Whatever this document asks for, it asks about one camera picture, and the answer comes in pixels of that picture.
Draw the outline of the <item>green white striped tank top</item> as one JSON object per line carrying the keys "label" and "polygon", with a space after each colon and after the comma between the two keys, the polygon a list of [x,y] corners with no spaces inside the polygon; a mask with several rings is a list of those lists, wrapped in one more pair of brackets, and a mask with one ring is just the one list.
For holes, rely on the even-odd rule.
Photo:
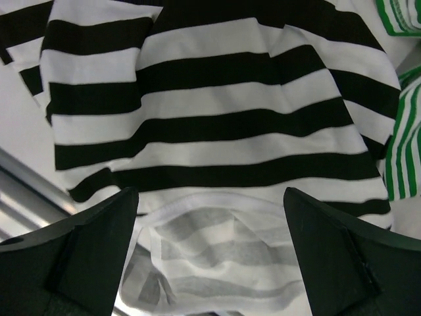
{"label": "green white striped tank top", "polygon": [[[377,1],[391,36],[420,39],[419,1]],[[390,201],[420,195],[420,57],[399,75],[401,94],[385,158],[384,181]]]}

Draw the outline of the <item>black white striped tank top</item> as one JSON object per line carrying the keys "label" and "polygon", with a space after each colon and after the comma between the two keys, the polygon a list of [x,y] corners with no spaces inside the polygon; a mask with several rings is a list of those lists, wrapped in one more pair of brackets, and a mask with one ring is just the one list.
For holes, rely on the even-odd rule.
{"label": "black white striped tank top", "polygon": [[400,87],[356,1],[2,1],[1,61],[78,209],[138,191],[136,312],[285,309],[304,290],[287,188],[393,227]]}

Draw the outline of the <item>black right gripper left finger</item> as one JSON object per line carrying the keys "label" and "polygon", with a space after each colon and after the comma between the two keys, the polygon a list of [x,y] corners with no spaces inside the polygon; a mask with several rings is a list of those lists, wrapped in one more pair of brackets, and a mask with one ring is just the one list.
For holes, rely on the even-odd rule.
{"label": "black right gripper left finger", "polygon": [[126,188],[1,242],[2,315],[111,315],[137,213]]}

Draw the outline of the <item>aluminium mounting rail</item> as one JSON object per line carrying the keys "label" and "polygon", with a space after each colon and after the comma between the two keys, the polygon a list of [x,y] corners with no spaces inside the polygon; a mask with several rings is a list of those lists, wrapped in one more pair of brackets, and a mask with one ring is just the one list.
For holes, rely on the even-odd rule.
{"label": "aluminium mounting rail", "polygon": [[63,191],[1,150],[1,241],[76,213],[73,201]]}

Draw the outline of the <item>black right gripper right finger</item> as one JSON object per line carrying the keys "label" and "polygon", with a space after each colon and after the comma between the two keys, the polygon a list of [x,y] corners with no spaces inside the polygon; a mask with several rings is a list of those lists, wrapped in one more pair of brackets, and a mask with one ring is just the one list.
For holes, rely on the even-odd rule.
{"label": "black right gripper right finger", "polygon": [[285,215],[313,315],[420,314],[420,241],[296,189]]}

